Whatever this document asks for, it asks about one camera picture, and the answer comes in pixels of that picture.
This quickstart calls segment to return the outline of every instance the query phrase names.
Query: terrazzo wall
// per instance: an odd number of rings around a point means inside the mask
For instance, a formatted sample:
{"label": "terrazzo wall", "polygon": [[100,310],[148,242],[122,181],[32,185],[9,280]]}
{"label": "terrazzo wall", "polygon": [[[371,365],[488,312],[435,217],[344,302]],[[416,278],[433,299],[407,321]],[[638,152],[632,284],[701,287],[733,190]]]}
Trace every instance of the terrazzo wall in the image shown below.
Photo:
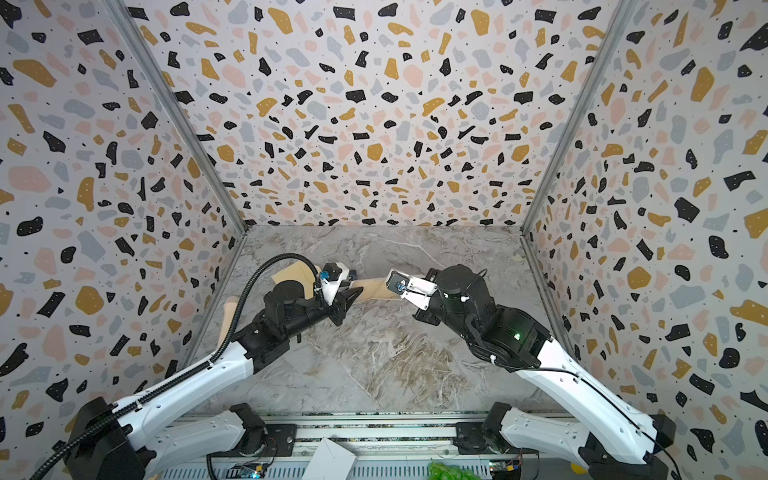
{"label": "terrazzo wall", "polygon": [[151,2],[248,224],[520,223],[616,2]]}
{"label": "terrazzo wall", "polygon": [[580,361],[674,419],[690,479],[768,478],[766,22],[638,2],[530,232]]}
{"label": "terrazzo wall", "polygon": [[177,368],[237,238],[101,3],[0,0],[0,15],[10,480],[68,438],[83,404]]}

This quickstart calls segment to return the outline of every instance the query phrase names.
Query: white envelope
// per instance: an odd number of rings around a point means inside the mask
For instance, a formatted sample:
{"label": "white envelope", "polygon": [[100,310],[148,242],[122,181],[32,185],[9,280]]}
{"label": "white envelope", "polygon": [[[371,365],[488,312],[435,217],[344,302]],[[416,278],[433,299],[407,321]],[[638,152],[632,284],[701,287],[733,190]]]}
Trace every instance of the white envelope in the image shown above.
{"label": "white envelope", "polygon": [[355,454],[328,439],[320,445],[306,467],[302,480],[343,480],[356,460]]}

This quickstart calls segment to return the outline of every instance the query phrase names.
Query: robotic arm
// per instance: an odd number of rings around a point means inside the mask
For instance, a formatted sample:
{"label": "robotic arm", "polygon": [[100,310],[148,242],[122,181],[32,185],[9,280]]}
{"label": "robotic arm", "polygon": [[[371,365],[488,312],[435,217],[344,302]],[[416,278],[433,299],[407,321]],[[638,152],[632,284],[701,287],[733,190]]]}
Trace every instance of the robotic arm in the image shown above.
{"label": "robotic arm", "polygon": [[[141,480],[212,452],[263,449],[266,427],[245,404],[180,427],[167,425],[267,367],[288,351],[291,337],[300,341],[301,332],[325,318],[340,326],[363,291],[354,286],[354,270],[342,263],[327,263],[316,273],[302,256],[278,257],[260,267],[248,283],[227,338],[215,353],[115,404],[98,398],[83,406],[70,442],[31,480],[42,478],[60,458],[74,480]],[[304,286],[295,280],[280,282],[265,295],[264,309],[235,332],[250,288],[269,265],[283,258],[299,258],[315,270],[314,296],[305,300]],[[672,445],[674,423],[618,398],[526,312],[496,305],[484,273],[463,265],[431,269],[424,278],[392,270],[386,289],[418,307],[414,319],[445,323],[472,354],[534,383],[579,420],[559,422],[497,402],[483,424],[485,441],[500,453],[511,447],[531,448],[566,458],[587,468],[596,480],[667,478],[667,466],[656,454]]]}

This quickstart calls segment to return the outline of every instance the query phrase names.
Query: gray marble surface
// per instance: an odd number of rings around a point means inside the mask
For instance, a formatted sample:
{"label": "gray marble surface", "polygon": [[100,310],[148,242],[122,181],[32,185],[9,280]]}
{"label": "gray marble surface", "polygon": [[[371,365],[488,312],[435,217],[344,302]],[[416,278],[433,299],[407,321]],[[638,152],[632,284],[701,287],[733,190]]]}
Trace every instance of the gray marble surface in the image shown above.
{"label": "gray marble surface", "polygon": [[[320,266],[343,262],[361,279],[386,276],[391,268],[413,274],[457,263],[475,272],[487,268],[497,304],[526,310],[549,327],[515,228],[254,227],[222,298],[239,296],[263,261],[285,252]],[[263,308],[263,295],[274,286],[270,276],[290,263],[270,268],[253,288],[241,325]],[[223,302],[195,358],[214,350]],[[265,370],[195,412],[218,413],[241,402],[259,412],[486,411],[497,401],[532,411],[562,410],[530,383],[476,359],[447,326],[415,321],[415,310],[398,300],[356,304],[341,327],[329,320],[315,325]]]}

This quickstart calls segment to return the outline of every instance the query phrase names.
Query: white marble vein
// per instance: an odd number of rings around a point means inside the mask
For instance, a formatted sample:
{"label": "white marble vein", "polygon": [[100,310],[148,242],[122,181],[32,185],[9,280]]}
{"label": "white marble vein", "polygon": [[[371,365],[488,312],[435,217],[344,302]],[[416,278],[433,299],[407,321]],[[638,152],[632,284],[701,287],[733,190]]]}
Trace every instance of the white marble vein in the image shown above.
{"label": "white marble vein", "polygon": [[[251,273],[278,253],[296,252],[315,264],[344,262],[359,278],[390,268],[426,273],[463,263],[485,279],[496,303],[528,311],[548,327],[522,249],[512,228],[466,227],[254,227],[225,286],[223,299],[240,295]],[[250,295],[241,322],[263,307],[273,288],[268,270]],[[222,309],[223,300],[217,306]],[[260,412],[485,411],[501,401],[528,410],[561,411],[516,375],[477,360],[448,327],[415,321],[415,307],[400,301],[355,305],[344,324],[314,326],[303,341],[264,371],[212,397],[197,412],[220,412],[247,402]],[[196,358],[215,347],[214,316]]]}

